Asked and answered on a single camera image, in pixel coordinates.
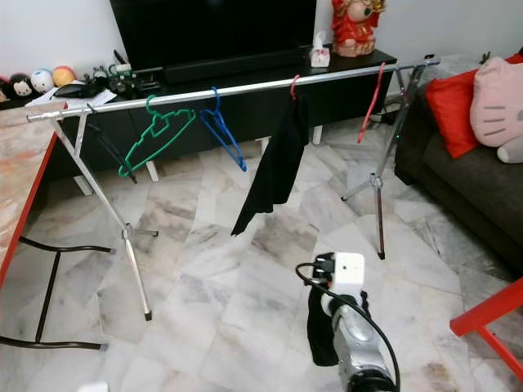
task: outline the hanging black garment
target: hanging black garment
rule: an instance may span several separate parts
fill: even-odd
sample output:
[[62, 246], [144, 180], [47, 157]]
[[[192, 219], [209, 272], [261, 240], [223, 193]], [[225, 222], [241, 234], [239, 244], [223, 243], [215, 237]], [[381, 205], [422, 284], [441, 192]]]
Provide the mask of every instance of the hanging black garment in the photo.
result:
[[105, 151], [107, 151], [107, 154], [109, 154], [118, 165], [123, 165], [127, 169], [127, 172], [129, 173], [129, 178], [131, 178], [132, 182], [138, 184], [135, 175], [132, 173], [132, 169], [125, 161], [125, 158], [122, 156], [122, 153], [120, 153], [116, 145], [114, 145], [113, 141], [105, 134], [105, 132], [101, 130], [101, 128], [95, 127], [92, 124], [88, 124], [87, 126], [91, 128], [92, 134], [94, 135], [96, 141], [100, 143], [100, 145], [105, 149]]
[[287, 202], [308, 142], [306, 100], [303, 96], [297, 96], [296, 100], [289, 98], [288, 110], [261, 157], [253, 185], [230, 235], [242, 234], [258, 212], [273, 212], [273, 204]]

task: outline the red figurine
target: red figurine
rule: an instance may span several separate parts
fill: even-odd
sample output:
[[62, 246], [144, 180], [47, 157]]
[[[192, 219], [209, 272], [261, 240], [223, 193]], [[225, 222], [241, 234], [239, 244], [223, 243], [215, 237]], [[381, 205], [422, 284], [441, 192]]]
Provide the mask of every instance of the red figurine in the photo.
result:
[[344, 57], [368, 55], [374, 51], [379, 15], [385, 0], [332, 0], [334, 6], [333, 51]]

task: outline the stuffed toy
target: stuffed toy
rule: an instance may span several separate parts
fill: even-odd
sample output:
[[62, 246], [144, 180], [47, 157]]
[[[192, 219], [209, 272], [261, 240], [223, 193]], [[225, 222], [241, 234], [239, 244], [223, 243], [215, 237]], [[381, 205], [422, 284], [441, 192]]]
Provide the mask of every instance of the stuffed toy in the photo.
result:
[[2, 76], [0, 76], [0, 93], [2, 93], [2, 96], [4, 97], [3, 100], [10, 100], [15, 96], [15, 90], [13, 90], [11, 82], [8, 78]]
[[51, 90], [55, 83], [52, 81], [51, 71], [48, 69], [37, 69], [31, 74], [31, 84], [40, 94], [45, 94]]
[[344, 57], [368, 55], [374, 51], [373, 27], [385, 11], [385, 0], [332, 0], [334, 7], [333, 52]]
[[15, 73], [11, 76], [10, 80], [18, 96], [30, 96], [34, 93], [31, 79], [25, 73]]
[[523, 136], [512, 139], [499, 147], [498, 158], [505, 163], [523, 163]]
[[56, 67], [54, 71], [52, 71], [52, 80], [56, 84], [57, 87], [65, 86], [66, 84], [71, 83], [76, 79], [76, 75], [74, 74], [74, 71], [66, 67], [65, 65], [61, 65], [60, 67]]
[[[500, 57], [488, 60], [477, 72], [471, 125], [483, 145], [499, 147], [523, 136], [523, 64], [511, 65]], [[521, 142], [498, 152], [504, 162], [512, 162]]]

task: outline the marble tabletop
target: marble tabletop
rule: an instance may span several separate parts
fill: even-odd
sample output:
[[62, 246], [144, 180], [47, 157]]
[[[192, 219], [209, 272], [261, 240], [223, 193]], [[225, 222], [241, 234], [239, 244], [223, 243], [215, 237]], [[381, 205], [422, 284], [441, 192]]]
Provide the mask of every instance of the marble tabletop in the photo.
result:
[[0, 111], [0, 286], [56, 140], [50, 122], [29, 123], [27, 115], [62, 105]]

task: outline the white wall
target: white wall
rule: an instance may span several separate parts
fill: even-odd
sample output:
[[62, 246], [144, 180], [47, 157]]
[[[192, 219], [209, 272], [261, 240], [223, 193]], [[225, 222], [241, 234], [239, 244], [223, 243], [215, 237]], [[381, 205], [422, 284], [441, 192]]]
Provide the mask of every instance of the white wall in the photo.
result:
[[110, 0], [0, 0], [0, 75], [69, 65], [78, 74], [125, 53]]
[[[332, 5], [318, 0], [315, 30], [329, 31]], [[523, 0], [387, 0], [377, 48], [400, 61], [435, 53], [509, 56], [523, 46]]]
[[[0, 74], [71, 65], [79, 74], [124, 52], [110, 0], [0, 0]], [[316, 30], [330, 33], [331, 0], [318, 0]], [[523, 0], [388, 0], [378, 48], [402, 61], [427, 53], [523, 46]]]

